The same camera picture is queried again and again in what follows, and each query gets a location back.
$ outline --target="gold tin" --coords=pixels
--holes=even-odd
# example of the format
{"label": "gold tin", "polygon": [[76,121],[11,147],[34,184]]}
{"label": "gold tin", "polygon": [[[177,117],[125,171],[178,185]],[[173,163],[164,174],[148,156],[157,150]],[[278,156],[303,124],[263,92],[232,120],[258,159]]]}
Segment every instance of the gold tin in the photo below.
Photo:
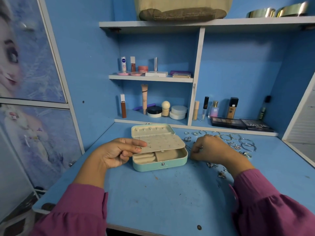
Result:
{"label": "gold tin", "polygon": [[282,7],[278,10],[277,17],[299,17],[306,16],[308,2],[294,4],[291,6]]}
{"label": "gold tin", "polygon": [[276,14],[276,9],[271,7],[258,9],[254,11],[250,11],[247,13],[247,18],[259,18],[259,17],[274,17]]}

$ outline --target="pink sleeve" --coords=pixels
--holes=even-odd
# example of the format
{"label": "pink sleeve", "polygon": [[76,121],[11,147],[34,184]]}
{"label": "pink sleeve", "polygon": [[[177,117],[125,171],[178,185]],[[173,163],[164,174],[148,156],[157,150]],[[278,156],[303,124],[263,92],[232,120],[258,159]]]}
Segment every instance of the pink sleeve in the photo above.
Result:
{"label": "pink sleeve", "polygon": [[106,203],[104,189],[71,184],[54,209],[38,221],[30,235],[105,235]]}
{"label": "pink sleeve", "polygon": [[247,170],[234,181],[239,207],[233,214],[241,236],[315,235],[315,215],[292,198],[282,195],[260,173]]}

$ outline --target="nude tube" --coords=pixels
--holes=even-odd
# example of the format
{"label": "nude tube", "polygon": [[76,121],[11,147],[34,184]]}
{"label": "nude tube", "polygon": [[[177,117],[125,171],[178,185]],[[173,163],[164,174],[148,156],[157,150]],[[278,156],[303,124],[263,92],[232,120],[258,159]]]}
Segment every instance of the nude tube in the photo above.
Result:
{"label": "nude tube", "polygon": [[142,88],[143,114],[147,114],[148,85],[147,84],[141,84],[141,88]]}

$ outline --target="pink jar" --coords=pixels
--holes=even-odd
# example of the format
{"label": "pink jar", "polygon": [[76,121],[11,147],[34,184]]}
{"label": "pink jar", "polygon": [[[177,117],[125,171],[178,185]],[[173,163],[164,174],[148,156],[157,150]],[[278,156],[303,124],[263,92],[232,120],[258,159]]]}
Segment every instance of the pink jar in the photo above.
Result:
{"label": "pink jar", "polygon": [[149,71],[149,67],[148,66],[144,66],[144,65],[139,65],[138,66],[138,71],[141,73],[146,73]]}

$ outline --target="canvas bag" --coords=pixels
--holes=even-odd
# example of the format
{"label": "canvas bag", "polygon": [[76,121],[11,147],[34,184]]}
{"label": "canvas bag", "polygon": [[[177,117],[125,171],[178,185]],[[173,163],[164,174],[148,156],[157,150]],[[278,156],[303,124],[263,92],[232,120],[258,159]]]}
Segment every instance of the canvas bag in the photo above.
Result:
{"label": "canvas bag", "polygon": [[224,18],[233,0],[135,0],[142,20],[199,20]]}

